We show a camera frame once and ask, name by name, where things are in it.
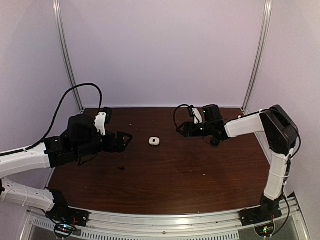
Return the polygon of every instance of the robotic arm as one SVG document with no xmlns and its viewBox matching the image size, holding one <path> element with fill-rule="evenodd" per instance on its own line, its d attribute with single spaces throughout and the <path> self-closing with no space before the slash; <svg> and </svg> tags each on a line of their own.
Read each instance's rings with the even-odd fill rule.
<svg viewBox="0 0 320 240">
<path fill-rule="evenodd" d="M 22 206 L 42 209 L 47 216 L 63 223 L 86 226 L 88 212 L 68 207 L 58 190 L 40 190 L 27 187 L 6 176 L 32 169 L 55 168 L 77 162 L 82 166 L 88 161 L 82 158 L 99 152 L 122 153 L 132 141 L 131 134 L 118 131 L 116 134 L 105 129 L 111 120 L 112 110 L 105 107 L 93 119 L 84 114 L 69 118 L 67 130 L 60 136 L 45 138 L 36 147 L 24 151 L 0 153 L 0 202 L 11 202 Z"/>
<path fill-rule="evenodd" d="M 265 132 L 272 160 L 267 185 L 260 200 L 261 206 L 244 209 L 239 215 L 244 226 L 281 217 L 279 201 L 283 196 L 299 136 L 295 123 L 279 105 L 228 122 L 224 122 L 217 105 L 204 106 L 202 110 L 206 122 L 184 122 L 176 131 L 184 137 L 212 136 L 210 143 L 216 146 L 221 141 L 241 135 Z M 193 106 L 189 106 L 188 111 L 191 117 L 195 116 Z"/>
</svg>

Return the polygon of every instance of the dark wood tabletop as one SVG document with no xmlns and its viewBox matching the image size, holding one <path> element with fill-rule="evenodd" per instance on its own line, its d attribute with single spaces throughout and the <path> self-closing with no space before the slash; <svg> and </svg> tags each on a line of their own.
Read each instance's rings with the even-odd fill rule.
<svg viewBox="0 0 320 240">
<path fill-rule="evenodd" d="M 127 150 L 101 152 L 81 167 L 58 167 L 49 189 L 62 191 L 71 207 L 125 214 L 207 213 L 258 205 L 270 165 L 255 135 L 211 146 L 201 137 L 178 134 L 173 112 L 113 109 L 107 129 L 133 134 Z M 97 110 L 86 109 L 84 114 L 94 117 Z M 242 112 L 222 108 L 221 114 L 229 119 Z M 180 124 L 192 118 L 180 109 L 177 120 Z M 150 137 L 160 138 L 160 145 L 150 146 Z"/>
</svg>

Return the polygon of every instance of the white wall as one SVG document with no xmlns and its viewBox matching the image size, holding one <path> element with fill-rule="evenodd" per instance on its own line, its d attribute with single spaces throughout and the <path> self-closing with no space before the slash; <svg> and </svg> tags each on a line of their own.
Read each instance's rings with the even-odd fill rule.
<svg viewBox="0 0 320 240">
<path fill-rule="evenodd" d="M 62 94 L 70 87 L 59 46 L 51 0 L 0 0 L 0 151 L 31 145 L 48 130 Z M 51 135 L 77 113 L 71 95 Z M 43 188 L 49 169 L 9 179 Z M 26 209 L 0 203 L 1 239 L 17 239 Z"/>
<path fill-rule="evenodd" d="M 111 107 L 240 107 L 258 47 L 264 0 L 64 0 L 77 83 Z M 79 90 L 85 107 L 94 89 Z"/>
<path fill-rule="evenodd" d="M 302 138 L 286 187 L 295 191 L 311 239 L 320 225 L 320 2 L 273 1 L 263 60 L 248 110 L 280 104 Z"/>
</svg>

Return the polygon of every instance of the vertical metal post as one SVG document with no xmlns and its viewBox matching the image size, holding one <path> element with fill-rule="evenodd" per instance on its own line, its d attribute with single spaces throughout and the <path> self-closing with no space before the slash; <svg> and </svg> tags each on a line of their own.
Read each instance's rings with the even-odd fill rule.
<svg viewBox="0 0 320 240">
<path fill-rule="evenodd" d="M 251 78 L 250 78 L 250 83 L 245 95 L 245 99 L 242 105 L 242 110 L 245 112 L 247 110 L 249 100 L 251 98 L 256 79 L 258 76 L 259 68 L 261 65 L 262 61 L 262 55 L 263 51 L 265 49 L 266 41 L 267 41 L 267 36 L 269 32 L 269 26 L 270 26 L 270 20 L 271 20 L 271 13 L 272 13 L 272 0 L 265 0 L 264 4 L 264 12 L 263 12 L 263 17 L 262 17 L 262 25 L 261 25 L 261 32 L 260 32 L 260 39 L 259 39 L 259 44 L 258 48 L 256 51 L 256 56 L 255 56 L 255 61 L 251 73 Z"/>
<path fill-rule="evenodd" d="M 72 70 L 70 57 L 69 57 L 69 53 L 68 53 L 65 30 L 64 30 L 61 9 L 60 9 L 60 0 L 53 0 L 53 10 L 54 10 L 56 26 L 57 26 L 57 30 L 58 30 L 58 34 L 59 34 L 60 46 L 61 46 L 61 51 L 62 51 L 62 56 L 63 56 L 63 61 L 64 61 L 66 73 L 67 73 L 71 87 L 74 87 L 77 84 L 76 84 L 74 72 Z M 84 107 L 82 105 L 78 89 L 74 89 L 72 92 L 73 92 L 76 106 L 77 106 L 79 112 L 81 112 L 84 109 Z"/>
</svg>

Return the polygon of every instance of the small white square object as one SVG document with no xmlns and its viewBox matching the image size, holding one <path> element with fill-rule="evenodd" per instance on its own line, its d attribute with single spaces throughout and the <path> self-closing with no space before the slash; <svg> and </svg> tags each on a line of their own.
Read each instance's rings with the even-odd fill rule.
<svg viewBox="0 0 320 240">
<path fill-rule="evenodd" d="M 158 138 L 158 137 L 150 137 L 150 139 L 149 139 L 149 144 L 151 145 L 151 146 L 158 146 L 159 144 L 160 144 L 160 138 Z"/>
</svg>

